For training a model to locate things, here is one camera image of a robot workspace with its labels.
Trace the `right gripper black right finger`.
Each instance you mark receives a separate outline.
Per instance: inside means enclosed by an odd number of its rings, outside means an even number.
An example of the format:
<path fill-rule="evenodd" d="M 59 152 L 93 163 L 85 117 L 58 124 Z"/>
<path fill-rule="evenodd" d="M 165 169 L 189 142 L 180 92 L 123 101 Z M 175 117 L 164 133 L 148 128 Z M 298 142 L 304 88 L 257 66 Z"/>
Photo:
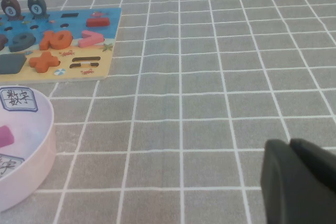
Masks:
<path fill-rule="evenodd" d="M 320 183 L 335 190 L 334 154 L 301 138 L 291 139 L 290 147 Z"/>

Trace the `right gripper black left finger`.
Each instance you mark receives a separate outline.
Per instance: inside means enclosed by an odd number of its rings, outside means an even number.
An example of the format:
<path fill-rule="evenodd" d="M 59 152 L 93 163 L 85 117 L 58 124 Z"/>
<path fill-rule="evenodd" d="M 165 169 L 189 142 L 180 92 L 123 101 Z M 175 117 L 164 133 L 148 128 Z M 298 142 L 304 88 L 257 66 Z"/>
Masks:
<path fill-rule="evenodd" d="M 313 176 L 290 142 L 266 142 L 260 185 L 267 223 L 335 223 L 335 190 Z"/>

